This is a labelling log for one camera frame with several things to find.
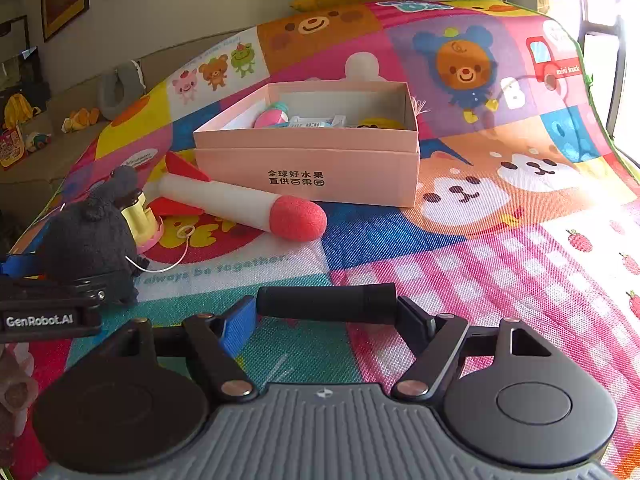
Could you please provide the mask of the black plush toy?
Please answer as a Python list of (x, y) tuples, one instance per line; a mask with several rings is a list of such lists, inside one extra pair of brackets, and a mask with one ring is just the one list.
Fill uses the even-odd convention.
[(137, 189), (136, 170), (119, 166), (111, 177), (80, 202), (72, 203), (48, 222), (36, 256), (42, 274), (50, 281), (70, 284), (80, 278), (122, 272), (128, 285), (118, 301), (138, 303), (134, 277), (142, 260), (137, 244), (117, 203)]

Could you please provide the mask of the white red foam rocket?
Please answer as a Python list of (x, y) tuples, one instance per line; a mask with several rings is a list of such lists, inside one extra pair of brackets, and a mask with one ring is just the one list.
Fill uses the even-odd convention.
[(301, 243), (326, 232), (326, 213), (310, 200), (214, 181), (174, 152), (165, 162), (149, 203), (158, 216), (209, 214)]

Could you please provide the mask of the pink cardboard box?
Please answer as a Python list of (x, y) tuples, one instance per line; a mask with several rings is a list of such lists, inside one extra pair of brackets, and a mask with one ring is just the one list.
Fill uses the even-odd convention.
[[(258, 128), (274, 102), (306, 120), (344, 126)], [(198, 168), (214, 180), (320, 200), (408, 208), (420, 165), (409, 88), (397, 81), (266, 84), (194, 133)]]

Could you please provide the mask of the pink teal squishy toy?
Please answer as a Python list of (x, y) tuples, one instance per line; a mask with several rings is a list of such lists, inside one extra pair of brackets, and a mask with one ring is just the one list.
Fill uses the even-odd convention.
[(288, 106), (281, 102), (274, 102), (267, 106), (255, 119), (253, 127), (256, 129), (286, 127), (290, 122)]

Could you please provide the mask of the white plastic adapter block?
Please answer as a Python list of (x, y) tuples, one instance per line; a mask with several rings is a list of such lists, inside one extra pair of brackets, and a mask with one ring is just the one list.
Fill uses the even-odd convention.
[(332, 117), (300, 117), (293, 116), (288, 122), (290, 128), (343, 128), (346, 122), (344, 115)]

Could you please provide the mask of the beige sofa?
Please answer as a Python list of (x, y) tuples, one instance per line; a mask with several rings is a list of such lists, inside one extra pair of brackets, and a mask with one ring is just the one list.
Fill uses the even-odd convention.
[[(183, 42), (130, 61), (137, 67), (145, 89), (175, 73), (206, 50), (231, 44), (243, 34), (255, 37), (256, 29), (232, 30)], [(51, 96), (42, 113), (18, 125), (24, 157), (1, 169), (1, 218), (25, 231), (34, 222), (62, 183), (73, 163), (110, 123), (91, 113), (99, 109), (102, 76), (97, 74)]]

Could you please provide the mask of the yellow cup toy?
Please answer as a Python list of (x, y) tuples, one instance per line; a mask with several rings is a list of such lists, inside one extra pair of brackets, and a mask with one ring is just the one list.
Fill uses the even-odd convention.
[(145, 203), (146, 198), (140, 188), (136, 188), (117, 202), (117, 207), (129, 226), (139, 254), (150, 250), (164, 234), (163, 221), (157, 218)]

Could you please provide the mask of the yellow duck plush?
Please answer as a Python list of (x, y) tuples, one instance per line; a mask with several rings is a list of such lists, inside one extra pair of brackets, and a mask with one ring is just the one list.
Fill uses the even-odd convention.
[(71, 112), (64, 120), (61, 126), (62, 133), (71, 133), (74, 131), (84, 130), (90, 126), (95, 125), (101, 117), (101, 112), (98, 108), (93, 107), (81, 108), (77, 112)]

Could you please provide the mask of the colourful cartoon play mat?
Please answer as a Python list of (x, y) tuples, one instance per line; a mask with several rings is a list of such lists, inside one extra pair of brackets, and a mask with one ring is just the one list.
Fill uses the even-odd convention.
[(326, 232), (289, 242), (209, 214), (169, 216), (137, 315), (170, 324), (273, 285), (392, 282), (432, 313), (527, 322), (611, 393), (604, 461), (639, 474), (639, 173), (608, 140), (577, 44), (497, 0), (379, 2), (303, 13), (198, 55), (93, 142), (58, 206), (120, 164), (149, 184), (193, 133), (266, 84), (397, 81), (419, 131), (408, 208), (320, 202)]

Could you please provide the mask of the grey neck pillow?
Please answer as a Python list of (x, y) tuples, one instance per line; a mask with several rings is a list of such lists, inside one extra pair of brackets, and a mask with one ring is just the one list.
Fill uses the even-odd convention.
[(106, 119), (113, 120), (144, 94), (141, 66), (137, 61), (130, 60), (100, 76), (98, 107)]

